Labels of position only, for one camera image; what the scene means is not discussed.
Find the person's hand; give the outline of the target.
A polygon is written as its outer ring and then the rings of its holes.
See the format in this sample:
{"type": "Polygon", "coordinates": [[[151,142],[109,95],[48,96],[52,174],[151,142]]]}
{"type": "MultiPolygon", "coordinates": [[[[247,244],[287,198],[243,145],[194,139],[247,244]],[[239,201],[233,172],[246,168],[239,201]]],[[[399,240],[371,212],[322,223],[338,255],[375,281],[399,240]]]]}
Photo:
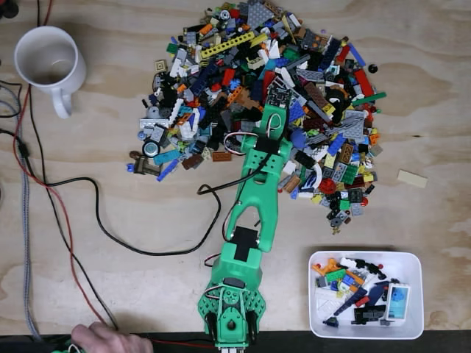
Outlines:
{"type": "Polygon", "coordinates": [[[116,331],[98,321],[88,327],[83,324],[76,325],[71,331],[71,341],[91,353],[153,353],[154,351],[149,339],[116,331]]]}

